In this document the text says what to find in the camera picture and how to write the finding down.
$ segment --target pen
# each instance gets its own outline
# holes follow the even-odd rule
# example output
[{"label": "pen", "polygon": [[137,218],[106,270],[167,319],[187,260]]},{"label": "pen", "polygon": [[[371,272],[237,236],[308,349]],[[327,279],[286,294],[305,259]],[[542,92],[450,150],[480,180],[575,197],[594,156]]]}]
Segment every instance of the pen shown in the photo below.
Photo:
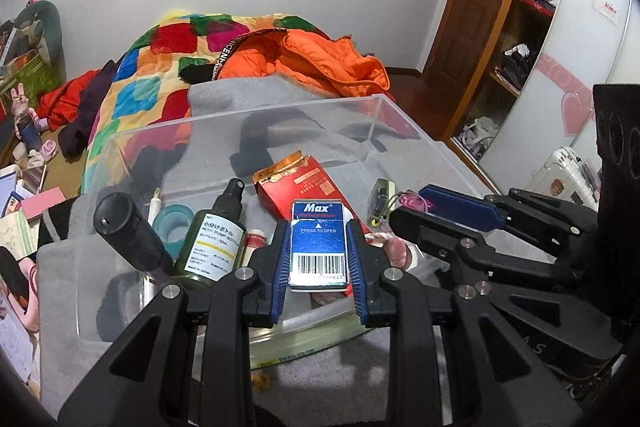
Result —
[{"label": "pen", "polygon": [[[147,222],[153,226],[156,217],[160,213],[162,208],[162,200],[161,200],[162,192],[160,188],[156,188],[154,192],[154,197],[149,201],[149,216],[147,217]],[[143,307],[151,302],[156,294],[158,293],[158,286],[153,279],[151,279],[147,274],[143,275],[142,278],[142,305]]]}]

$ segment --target red package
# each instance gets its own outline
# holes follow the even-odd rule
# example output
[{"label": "red package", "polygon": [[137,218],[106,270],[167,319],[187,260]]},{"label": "red package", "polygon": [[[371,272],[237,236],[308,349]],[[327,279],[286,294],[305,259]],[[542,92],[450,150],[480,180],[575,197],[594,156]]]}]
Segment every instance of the red package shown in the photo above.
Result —
[{"label": "red package", "polygon": [[252,181],[260,202],[276,219],[290,221],[293,201],[301,199],[340,200],[358,217],[316,159],[302,151],[257,171]]}]

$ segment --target purple cloth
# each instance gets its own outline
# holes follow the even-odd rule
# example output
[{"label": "purple cloth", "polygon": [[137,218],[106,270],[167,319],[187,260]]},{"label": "purple cloth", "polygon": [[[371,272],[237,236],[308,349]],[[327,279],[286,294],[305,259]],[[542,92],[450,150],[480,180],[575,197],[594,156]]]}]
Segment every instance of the purple cloth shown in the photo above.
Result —
[{"label": "purple cloth", "polygon": [[121,60],[117,64],[113,60],[107,62],[80,93],[76,119],[63,127],[58,134],[58,145],[66,159],[77,158],[89,145],[89,136],[95,118],[113,84],[113,77],[118,71]]}]

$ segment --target colorful quilt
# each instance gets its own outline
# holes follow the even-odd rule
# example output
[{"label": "colorful quilt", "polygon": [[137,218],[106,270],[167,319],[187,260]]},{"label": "colorful quilt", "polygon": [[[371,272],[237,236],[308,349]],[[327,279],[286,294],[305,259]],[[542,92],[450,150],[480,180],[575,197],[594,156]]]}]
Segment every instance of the colorful quilt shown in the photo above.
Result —
[{"label": "colorful quilt", "polygon": [[165,20],[134,42],[95,120],[82,191],[91,186],[102,148],[112,134],[190,116],[189,86],[179,75],[183,68],[213,62],[232,39],[265,28],[301,29],[328,38],[293,15],[188,14]]}]

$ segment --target clear plastic box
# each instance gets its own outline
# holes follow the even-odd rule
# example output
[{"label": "clear plastic box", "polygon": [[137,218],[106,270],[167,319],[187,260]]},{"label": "clear plastic box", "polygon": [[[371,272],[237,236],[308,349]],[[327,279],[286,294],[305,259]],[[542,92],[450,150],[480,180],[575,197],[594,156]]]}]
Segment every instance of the clear plastic box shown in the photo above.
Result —
[{"label": "clear plastic box", "polygon": [[[131,194],[146,216],[153,191],[161,187],[164,205],[181,203],[196,212],[210,208],[228,180],[239,177],[247,183],[242,222],[247,229],[271,234],[275,220],[260,206],[251,175],[296,150],[322,164],[363,219],[377,178],[394,181],[398,190],[431,183],[481,196],[479,182],[463,164],[386,96],[341,98],[114,134],[103,148],[88,193],[86,233],[95,233],[93,210],[110,192]],[[142,308],[140,274],[114,251],[112,256],[84,252],[76,268],[78,335],[87,350],[102,352]],[[287,291],[279,324],[251,333],[252,366],[307,355],[363,331],[351,298],[313,309],[309,294]]]}]

